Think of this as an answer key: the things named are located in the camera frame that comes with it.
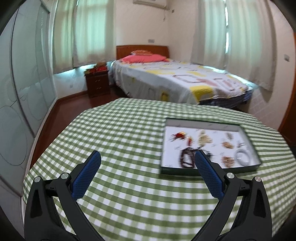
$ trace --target box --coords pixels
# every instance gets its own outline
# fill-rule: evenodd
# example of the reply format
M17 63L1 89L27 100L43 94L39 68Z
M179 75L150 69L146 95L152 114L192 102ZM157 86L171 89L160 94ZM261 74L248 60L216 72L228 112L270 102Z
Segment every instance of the box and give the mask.
M200 175L194 164L194 154L200 149L226 172L252 172L262 164L239 125L168 118L160 173Z

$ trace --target blue gripper pad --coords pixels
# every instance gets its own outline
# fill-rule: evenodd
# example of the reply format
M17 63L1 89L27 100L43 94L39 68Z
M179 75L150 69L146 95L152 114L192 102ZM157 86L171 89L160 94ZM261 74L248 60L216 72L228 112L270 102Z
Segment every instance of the blue gripper pad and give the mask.
M224 197L223 183L206 158L199 151L195 153L195 165L211 195L221 201Z
M101 161L101 154L96 152L77 176L72 186L72 198L74 200L84 196L101 165Z

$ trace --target silver bolt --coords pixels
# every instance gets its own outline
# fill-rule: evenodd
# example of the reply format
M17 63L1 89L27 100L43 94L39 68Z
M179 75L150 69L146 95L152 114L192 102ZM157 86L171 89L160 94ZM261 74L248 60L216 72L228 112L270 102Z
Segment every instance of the silver bolt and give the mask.
M69 174L68 173L63 173L62 175L61 175L61 178L62 179L67 179L69 177Z
M255 177L256 182L261 182L261 177Z
M227 173L227 177L230 178L230 179L232 179L232 178L234 178L234 174L231 173L231 172L229 172L229 173Z
M35 179L34 179L34 182L39 182L41 180L41 178L40 177L36 177Z

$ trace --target wall outlet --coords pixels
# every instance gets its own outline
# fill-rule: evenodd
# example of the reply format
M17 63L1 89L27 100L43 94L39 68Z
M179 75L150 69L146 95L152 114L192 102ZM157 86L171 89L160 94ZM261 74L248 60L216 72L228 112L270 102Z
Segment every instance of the wall outlet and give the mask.
M284 55L284 59L285 59L285 61L288 61L288 62L290 62L290 56L288 56L288 55Z

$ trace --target nightstand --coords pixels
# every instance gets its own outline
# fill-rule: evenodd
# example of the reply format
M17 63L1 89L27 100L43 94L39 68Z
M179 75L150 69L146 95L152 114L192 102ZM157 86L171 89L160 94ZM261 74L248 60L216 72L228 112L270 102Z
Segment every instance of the nightstand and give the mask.
M108 71L85 74L89 97L110 94Z

